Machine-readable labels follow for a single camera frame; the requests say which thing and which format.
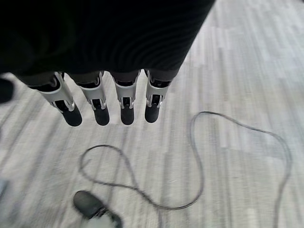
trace metal bracket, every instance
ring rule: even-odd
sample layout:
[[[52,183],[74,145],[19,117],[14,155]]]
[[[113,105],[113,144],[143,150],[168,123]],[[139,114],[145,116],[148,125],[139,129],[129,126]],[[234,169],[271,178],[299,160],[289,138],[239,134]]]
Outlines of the metal bracket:
[[[134,101],[136,98],[135,96],[136,96],[137,79],[138,79],[138,76],[136,77],[135,82],[130,86],[119,85],[115,82],[115,79],[114,79],[116,93],[117,93],[117,100],[119,101],[119,105],[122,109],[124,109],[124,103],[123,103],[124,97],[130,98],[130,108],[133,108]]]
[[[93,100],[100,100],[101,109],[104,110],[106,108],[106,102],[105,102],[106,96],[105,96],[105,90],[104,90],[104,86],[103,86],[102,77],[103,77],[103,72],[100,71],[99,75],[98,75],[99,81],[97,83],[98,84],[97,87],[84,88],[84,87],[79,86],[93,110],[96,110],[96,107],[93,104]]]
[[[69,88],[67,87],[67,84],[64,82],[62,74],[60,72],[54,72],[53,73],[54,76],[58,79],[59,83],[60,83],[60,87],[57,90],[51,91],[51,92],[43,92],[43,91],[39,91],[44,98],[55,108],[57,108],[61,113],[63,113],[63,111],[61,111],[55,101],[64,101],[65,105],[67,106],[68,110],[71,112],[74,110],[75,108],[75,102],[73,100],[73,96],[71,94],[71,91],[69,90]]]
[[[151,73],[149,70],[147,70],[148,73],[148,82],[147,82],[147,90],[146,90],[146,98],[147,98],[147,105],[148,107],[152,106],[152,98],[153,95],[159,95],[160,96],[160,101],[157,105],[157,107],[159,108],[161,106],[161,103],[164,101],[168,88],[169,86],[165,87],[165,88],[157,88],[151,85]]]

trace cable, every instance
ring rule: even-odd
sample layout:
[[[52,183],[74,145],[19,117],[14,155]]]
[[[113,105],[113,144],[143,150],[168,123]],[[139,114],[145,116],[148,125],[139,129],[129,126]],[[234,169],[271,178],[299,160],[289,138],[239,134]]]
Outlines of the cable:
[[[279,136],[275,133],[272,133],[272,132],[260,130],[260,129],[257,129],[255,127],[251,127],[251,126],[248,126],[246,124],[240,123],[239,121],[237,121],[237,120],[235,120],[231,117],[228,117],[224,114],[210,112],[210,111],[204,111],[204,112],[197,113],[191,120],[188,136],[189,136],[190,144],[191,144],[191,147],[192,147],[193,156],[195,157],[195,161],[196,161],[196,164],[197,164],[197,167],[198,167],[198,170],[199,170],[200,182],[199,182],[199,190],[198,190],[197,194],[195,195],[195,197],[189,203],[187,203],[185,205],[182,205],[182,206],[179,206],[179,207],[171,207],[171,206],[167,206],[167,205],[158,204],[153,199],[151,199],[151,197],[149,197],[143,190],[141,190],[139,188],[138,183],[137,183],[136,178],[135,178],[134,171],[131,167],[131,164],[130,164],[130,161],[129,161],[128,157],[124,154],[124,152],[121,149],[119,149],[115,146],[112,146],[112,145],[100,144],[100,145],[92,146],[89,149],[87,149],[80,156],[79,167],[78,167],[79,172],[84,176],[84,178],[86,178],[87,180],[90,180],[93,183],[106,185],[106,186],[111,186],[111,187],[121,187],[121,188],[126,188],[126,189],[131,189],[131,190],[136,191],[138,194],[140,194],[143,197],[143,199],[145,201],[147,201],[148,203],[152,204],[155,207],[155,209],[157,210],[158,215],[159,215],[159,227],[162,227],[162,218],[161,218],[160,209],[162,209],[162,210],[180,210],[180,209],[188,208],[191,205],[193,205],[200,198],[200,196],[202,195],[202,193],[204,191],[204,182],[205,181],[204,181],[203,164],[202,164],[201,158],[199,156],[200,154],[198,152],[198,149],[197,149],[197,146],[196,146],[196,143],[195,143],[195,137],[194,137],[194,127],[195,127],[196,120],[199,116],[201,116],[203,114],[218,115],[218,116],[221,116],[221,117],[223,117],[223,118],[225,118],[225,119],[227,119],[227,120],[229,120],[229,121],[231,121],[231,122],[233,122],[233,123],[235,123],[239,126],[248,128],[248,129],[256,131],[256,132],[262,132],[262,133],[265,133],[265,134],[269,134],[269,135],[273,136],[276,140],[278,140],[278,142],[283,147],[283,149],[285,151],[285,154],[286,154],[285,174],[284,174],[284,177],[282,178],[282,180],[279,184],[278,194],[277,194],[277,197],[276,197],[276,200],[275,200],[275,205],[274,205],[274,217],[273,217],[273,226],[272,226],[273,228],[278,228],[279,212],[280,212],[280,205],[281,205],[281,201],[282,201],[282,196],[283,196],[283,193],[284,193],[285,186],[286,186],[286,184],[287,184],[287,182],[288,182],[288,180],[291,176],[291,169],[292,169],[292,163],[293,163],[293,158],[292,158],[291,151],[290,151],[287,143],[285,142],[285,140],[281,136]],[[128,169],[128,171],[131,175],[132,184],[133,184],[132,186],[131,185],[125,185],[125,184],[112,183],[112,182],[105,182],[105,181],[102,181],[102,180],[96,180],[95,178],[91,177],[90,175],[88,175],[85,172],[84,167],[87,165],[87,163],[86,164],[84,163],[85,156],[92,149],[97,148],[97,147],[111,148],[111,149],[113,149],[113,150],[115,150],[119,153],[119,155],[123,158],[124,163],[126,164],[127,169]]]

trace striped carpet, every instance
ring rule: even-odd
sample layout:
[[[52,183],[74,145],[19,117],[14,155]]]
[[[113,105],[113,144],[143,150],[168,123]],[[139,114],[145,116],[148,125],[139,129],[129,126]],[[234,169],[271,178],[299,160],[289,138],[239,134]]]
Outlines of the striped carpet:
[[[292,176],[283,194],[279,228],[304,227],[304,3],[301,0],[218,0],[173,81],[160,118],[144,120],[146,77],[138,80],[135,122],[120,122],[111,77],[104,77],[110,123],[93,111],[71,79],[67,83],[83,123],[69,127],[37,92],[15,81],[12,102],[0,106],[0,228],[78,228],[71,199],[90,190],[123,218],[125,228],[156,228],[155,209],[130,190],[99,186],[77,170],[95,144],[122,148],[139,186],[155,201],[179,206],[199,188],[187,128],[203,110],[275,132],[290,146]],[[163,211],[166,228],[273,228],[274,203],[286,154],[271,136],[213,116],[195,127],[204,165],[199,201]],[[86,170],[105,181],[130,184],[118,154],[96,149]]]

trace black fabric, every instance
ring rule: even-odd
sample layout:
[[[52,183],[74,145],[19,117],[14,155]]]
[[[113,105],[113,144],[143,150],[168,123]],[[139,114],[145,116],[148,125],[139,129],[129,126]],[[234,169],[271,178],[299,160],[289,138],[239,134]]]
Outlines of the black fabric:
[[[0,73],[178,69],[214,0],[10,1]]]

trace gray carpet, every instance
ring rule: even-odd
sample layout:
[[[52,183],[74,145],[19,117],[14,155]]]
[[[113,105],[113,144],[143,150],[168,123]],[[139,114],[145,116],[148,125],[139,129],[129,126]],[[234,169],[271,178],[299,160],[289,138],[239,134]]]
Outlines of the gray carpet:
[[[98,186],[77,172],[81,153],[108,143],[131,160],[141,188],[178,206],[199,187],[186,129],[198,111],[212,110],[281,135],[294,158],[279,228],[304,227],[304,3],[301,0],[218,0],[162,104],[159,120],[144,120],[146,78],[138,80],[136,119],[120,122],[112,79],[105,76],[110,124],[95,123],[79,88],[68,79],[82,113],[69,127],[37,92],[15,80],[17,92],[0,106],[1,228],[78,228],[71,199],[91,190],[120,214],[126,228],[156,228],[151,205],[130,190]],[[196,126],[205,171],[199,201],[165,211],[166,228],[272,228],[274,201],[285,170],[273,138],[206,116]],[[131,183],[111,150],[94,150],[86,170],[101,180]]]

